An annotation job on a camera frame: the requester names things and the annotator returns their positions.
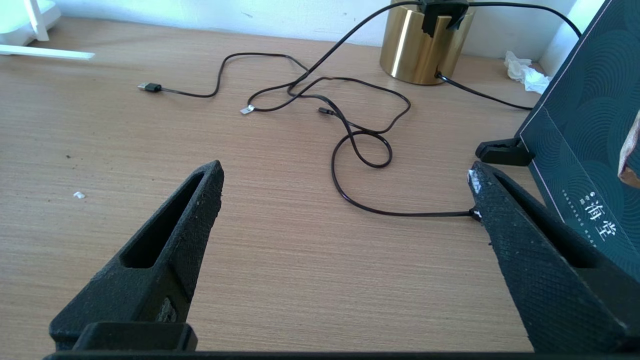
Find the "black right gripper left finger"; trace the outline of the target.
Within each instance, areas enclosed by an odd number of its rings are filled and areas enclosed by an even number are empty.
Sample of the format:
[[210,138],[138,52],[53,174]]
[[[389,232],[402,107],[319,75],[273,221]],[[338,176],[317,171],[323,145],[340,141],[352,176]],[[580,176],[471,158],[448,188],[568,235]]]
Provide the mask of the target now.
[[98,322],[185,322],[223,184],[219,161],[194,170],[50,322],[55,348]]

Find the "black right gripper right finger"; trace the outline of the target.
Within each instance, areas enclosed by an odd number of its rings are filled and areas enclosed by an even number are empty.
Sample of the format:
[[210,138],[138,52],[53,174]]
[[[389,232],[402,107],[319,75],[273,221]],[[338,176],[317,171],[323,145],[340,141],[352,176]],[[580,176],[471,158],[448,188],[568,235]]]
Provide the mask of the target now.
[[474,162],[467,182],[537,353],[639,352],[639,282],[503,171]]

